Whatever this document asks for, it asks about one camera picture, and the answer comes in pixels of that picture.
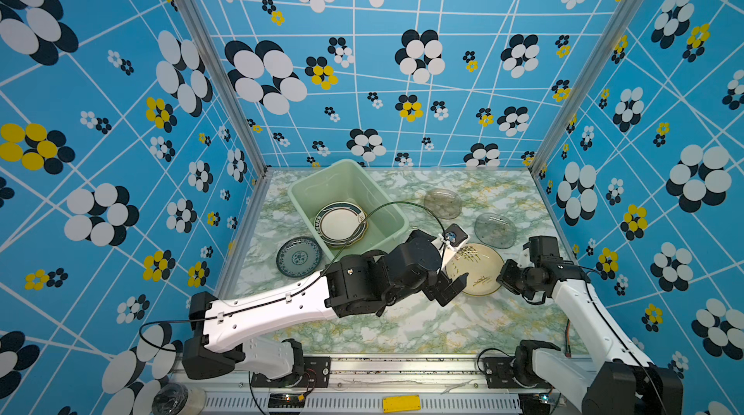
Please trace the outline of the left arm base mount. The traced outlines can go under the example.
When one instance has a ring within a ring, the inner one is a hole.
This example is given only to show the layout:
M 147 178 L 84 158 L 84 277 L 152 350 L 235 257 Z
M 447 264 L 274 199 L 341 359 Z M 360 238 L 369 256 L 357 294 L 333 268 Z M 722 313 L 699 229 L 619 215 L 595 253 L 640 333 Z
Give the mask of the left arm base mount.
M 279 379 L 269 379 L 263 374 L 253 374 L 250 383 L 254 388 L 327 388 L 330 376 L 331 357 L 308 356 L 304 358 L 302 372 L 293 372 Z

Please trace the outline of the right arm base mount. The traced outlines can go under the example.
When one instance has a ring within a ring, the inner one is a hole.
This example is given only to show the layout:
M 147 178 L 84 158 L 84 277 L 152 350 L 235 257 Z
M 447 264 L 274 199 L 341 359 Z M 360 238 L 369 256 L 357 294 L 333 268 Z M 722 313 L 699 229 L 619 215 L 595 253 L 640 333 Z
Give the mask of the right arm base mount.
M 535 384 L 520 383 L 509 357 L 484 357 L 480 360 L 480 369 L 484 373 L 489 389 L 515 389 L 548 391 L 551 386 L 544 381 Z

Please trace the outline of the beige bowl plate with leaves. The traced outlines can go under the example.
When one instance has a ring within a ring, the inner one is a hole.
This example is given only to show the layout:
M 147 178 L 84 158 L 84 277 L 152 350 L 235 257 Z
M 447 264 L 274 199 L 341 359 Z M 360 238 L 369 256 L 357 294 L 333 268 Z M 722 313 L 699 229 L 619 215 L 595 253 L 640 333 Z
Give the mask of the beige bowl plate with leaves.
M 450 279 L 467 275 L 463 293 L 474 297 L 489 296 L 501 288 L 497 280 L 505 261 L 489 246 L 468 244 L 461 248 L 446 266 Z

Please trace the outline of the light green plastic bin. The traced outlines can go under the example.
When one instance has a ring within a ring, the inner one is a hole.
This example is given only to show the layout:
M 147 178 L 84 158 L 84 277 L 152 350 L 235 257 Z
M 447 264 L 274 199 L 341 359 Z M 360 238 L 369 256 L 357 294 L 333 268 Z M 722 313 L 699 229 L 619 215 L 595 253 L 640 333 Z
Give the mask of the light green plastic bin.
M 338 252 L 390 252 L 409 234 L 403 211 L 351 159 L 291 184 L 289 197 L 328 260 Z

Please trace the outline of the white plate striped green rim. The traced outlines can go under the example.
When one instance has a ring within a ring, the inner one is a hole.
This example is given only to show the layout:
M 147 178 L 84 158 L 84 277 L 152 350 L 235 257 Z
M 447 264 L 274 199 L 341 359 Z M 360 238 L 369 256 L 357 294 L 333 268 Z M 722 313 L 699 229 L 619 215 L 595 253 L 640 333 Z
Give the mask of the white plate striped green rim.
M 366 213 L 354 203 L 334 202 L 317 213 L 315 230 L 328 246 L 350 246 L 367 230 Z

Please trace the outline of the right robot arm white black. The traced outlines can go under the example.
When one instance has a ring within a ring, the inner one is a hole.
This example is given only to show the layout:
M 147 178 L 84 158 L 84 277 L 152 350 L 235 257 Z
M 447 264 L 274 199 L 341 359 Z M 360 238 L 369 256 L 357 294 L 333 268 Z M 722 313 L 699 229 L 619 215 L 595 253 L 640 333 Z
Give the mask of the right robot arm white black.
M 546 341 L 524 339 L 513 371 L 524 386 L 550 384 L 583 414 L 680 414 L 683 384 L 660 368 L 623 332 L 596 295 L 587 273 L 561 257 L 558 240 L 534 236 L 523 247 L 526 266 L 508 260 L 498 281 L 531 305 L 552 300 L 566 314 L 594 368 L 581 366 Z

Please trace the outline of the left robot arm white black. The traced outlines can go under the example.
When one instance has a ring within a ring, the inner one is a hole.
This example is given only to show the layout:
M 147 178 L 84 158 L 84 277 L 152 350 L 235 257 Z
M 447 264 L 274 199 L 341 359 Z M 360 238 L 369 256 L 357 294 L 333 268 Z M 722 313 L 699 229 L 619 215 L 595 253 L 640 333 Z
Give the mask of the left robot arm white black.
M 445 267 L 468 242 L 456 224 L 438 236 L 415 230 L 391 252 L 346 255 L 325 271 L 283 288 L 232 300 L 198 293 L 191 300 L 194 335 L 183 345 L 182 366 L 192 380 L 234 370 L 257 372 L 270 380 L 300 377 L 301 344 L 294 339 L 272 341 L 267 334 L 305 322 L 382 316 L 418 293 L 447 306 L 464 290 L 467 277 L 451 279 Z

